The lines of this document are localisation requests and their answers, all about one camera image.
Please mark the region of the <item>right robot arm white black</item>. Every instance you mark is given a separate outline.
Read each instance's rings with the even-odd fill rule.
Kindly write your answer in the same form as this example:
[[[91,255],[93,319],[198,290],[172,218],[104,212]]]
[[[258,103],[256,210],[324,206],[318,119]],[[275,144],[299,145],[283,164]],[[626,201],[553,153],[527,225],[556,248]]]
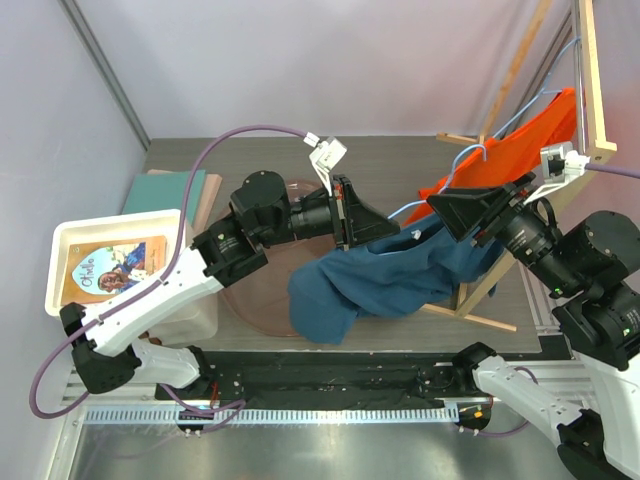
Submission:
[[[483,343],[460,351],[457,391],[498,398],[543,433],[578,479],[639,475],[639,230],[627,216],[590,214],[568,232],[532,174],[492,188],[449,188],[429,205],[452,236],[499,243],[557,301],[553,316],[592,384],[595,408],[577,406],[522,375]]]

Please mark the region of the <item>blue t shirt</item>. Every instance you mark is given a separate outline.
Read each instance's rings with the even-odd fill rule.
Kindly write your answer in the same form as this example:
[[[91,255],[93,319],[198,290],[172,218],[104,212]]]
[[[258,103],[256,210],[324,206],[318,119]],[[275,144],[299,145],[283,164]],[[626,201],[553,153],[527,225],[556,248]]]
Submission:
[[[493,240],[456,241],[435,214],[398,234],[347,251],[335,249],[294,271],[288,281],[289,320],[301,337],[340,344],[364,317],[402,318],[449,299],[501,257]]]

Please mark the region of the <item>light blue wire hanger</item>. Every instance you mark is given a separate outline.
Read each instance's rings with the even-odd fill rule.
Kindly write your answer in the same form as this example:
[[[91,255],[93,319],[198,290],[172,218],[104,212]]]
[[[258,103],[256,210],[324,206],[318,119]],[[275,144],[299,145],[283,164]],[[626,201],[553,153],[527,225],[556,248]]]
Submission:
[[[446,177],[446,181],[445,181],[444,185],[438,190],[439,193],[441,193],[442,191],[444,191],[447,187],[449,187],[451,185],[451,183],[452,183],[452,181],[453,181],[453,179],[455,177],[456,170],[457,170],[459,164],[462,162],[462,160],[465,158],[465,156],[467,154],[470,154],[475,150],[480,150],[481,151],[482,160],[484,162],[487,161],[487,156],[488,156],[487,148],[486,148],[486,146],[484,144],[475,143],[475,144],[472,144],[470,146],[465,147],[453,159],[453,161],[451,163],[451,169],[450,169],[449,175]],[[410,209],[412,207],[423,205],[425,203],[426,203],[425,200],[416,200],[416,201],[409,202],[409,203],[401,206],[399,209],[397,209],[393,213],[389,214],[387,216],[387,218],[388,219],[394,219],[395,217],[397,217],[398,215],[400,215],[404,211],[406,211],[406,210],[408,210],[408,209]]]

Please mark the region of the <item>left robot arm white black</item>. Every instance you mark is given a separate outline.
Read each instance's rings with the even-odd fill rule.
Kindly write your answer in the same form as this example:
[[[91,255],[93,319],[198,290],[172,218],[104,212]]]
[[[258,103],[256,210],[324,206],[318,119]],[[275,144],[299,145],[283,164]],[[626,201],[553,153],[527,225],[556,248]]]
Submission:
[[[113,299],[64,306],[75,370],[86,390],[104,394],[130,382],[167,385],[200,399],[214,373],[201,349],[172,349],[142,340],[182,307],[216,294],[268,263],[275,245],[332,236],[347,250],[399,232],[398,223],[361,200],[344,175],[297,201],[273,171],[249,175],[230,196],[230,212],[197,235],[176,260]]]

